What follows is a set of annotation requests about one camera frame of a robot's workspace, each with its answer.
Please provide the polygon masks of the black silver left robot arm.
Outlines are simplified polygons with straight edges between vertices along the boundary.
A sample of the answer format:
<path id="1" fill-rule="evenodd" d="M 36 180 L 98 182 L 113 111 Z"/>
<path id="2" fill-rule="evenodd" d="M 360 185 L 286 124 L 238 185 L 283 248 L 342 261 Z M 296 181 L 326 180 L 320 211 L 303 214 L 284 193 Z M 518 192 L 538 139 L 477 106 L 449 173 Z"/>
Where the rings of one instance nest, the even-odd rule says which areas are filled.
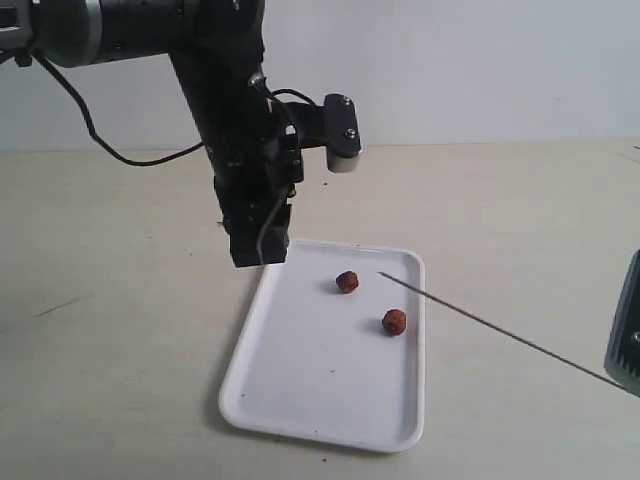
<path id="1" fill-rule="evenodd" d="M 5 1 L 1 57 L 62 68 L 165 54 L 214 171 L 234 264 L 285 260 L 303 177 L 293 107 L 262 71 L 261 1 Z"/>

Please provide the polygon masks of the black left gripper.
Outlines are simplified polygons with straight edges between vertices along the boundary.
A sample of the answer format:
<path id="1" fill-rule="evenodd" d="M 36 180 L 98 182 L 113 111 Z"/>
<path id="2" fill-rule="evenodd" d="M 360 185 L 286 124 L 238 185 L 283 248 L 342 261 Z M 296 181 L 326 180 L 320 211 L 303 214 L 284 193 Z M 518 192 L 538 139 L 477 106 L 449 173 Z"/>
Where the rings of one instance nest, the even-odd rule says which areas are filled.
<path id="1" fill-rule="evenodd" d="M 291 206 L 277 197 L 287 195 L 304 178 L 291 109 L 263 100 L 229 116 L 206 142 L 206 150 L 234 265 L 283 263 Z"/>

